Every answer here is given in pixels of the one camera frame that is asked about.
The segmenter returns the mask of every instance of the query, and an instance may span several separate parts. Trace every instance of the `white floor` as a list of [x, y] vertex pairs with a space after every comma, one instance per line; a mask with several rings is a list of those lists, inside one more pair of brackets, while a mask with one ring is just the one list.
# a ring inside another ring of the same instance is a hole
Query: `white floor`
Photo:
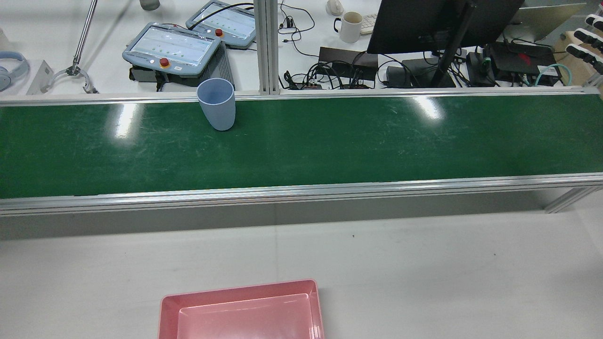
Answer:
[[527, 192], [3, 218], [2, 238], [27, 239], [0, 242], [0, 338], [154, 338], [166, 294], [307, 277], [331, 339], [601, 338], [603, 191], [555, 215], [539, 204]]

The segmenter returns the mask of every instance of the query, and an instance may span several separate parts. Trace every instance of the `headphones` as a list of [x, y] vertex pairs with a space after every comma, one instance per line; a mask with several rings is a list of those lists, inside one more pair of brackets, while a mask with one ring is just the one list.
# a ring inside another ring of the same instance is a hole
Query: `headphones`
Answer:
[[0, 52], [0, 60], [2, 59], [16, 59], [20, 61], [20, 63], [19, 66], [10, 72], [6, 68], [0, 66], [0, 92], [9, 87], [10, 84], [14, 82], [14, 79], [26, 74], [30, 70], [27, 60], [21, 53]]

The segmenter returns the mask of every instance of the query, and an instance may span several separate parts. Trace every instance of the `computer monitor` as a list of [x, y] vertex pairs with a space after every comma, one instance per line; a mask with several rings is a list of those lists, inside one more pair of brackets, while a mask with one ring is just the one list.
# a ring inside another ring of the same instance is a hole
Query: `computer monitor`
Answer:
[[460, 47], [494, 42], [523, 0], [382, 0], [367, 53], [445, 50], [437, 65], [405, 62], [413, 87], [454, 87], [447, 74]]

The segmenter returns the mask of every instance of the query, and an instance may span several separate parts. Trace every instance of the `table leg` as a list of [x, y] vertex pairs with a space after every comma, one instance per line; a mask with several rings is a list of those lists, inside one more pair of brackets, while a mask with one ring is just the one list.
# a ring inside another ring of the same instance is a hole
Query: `table leg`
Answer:
[[600, 190], [601, 186], [572, 188], [569, 192], [555, 199], [552, 203], [545, 207], [546, 213], [557, 213], [585, 196]]

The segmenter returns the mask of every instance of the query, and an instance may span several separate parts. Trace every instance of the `keyboard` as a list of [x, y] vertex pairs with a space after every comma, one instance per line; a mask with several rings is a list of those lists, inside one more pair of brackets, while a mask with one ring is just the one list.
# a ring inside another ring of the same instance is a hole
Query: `keyboard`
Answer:
[[371, 34], [375, 26], [375, 19], [377, 19], [377, 13], [363, 16], [360, 25], [360, 34]]

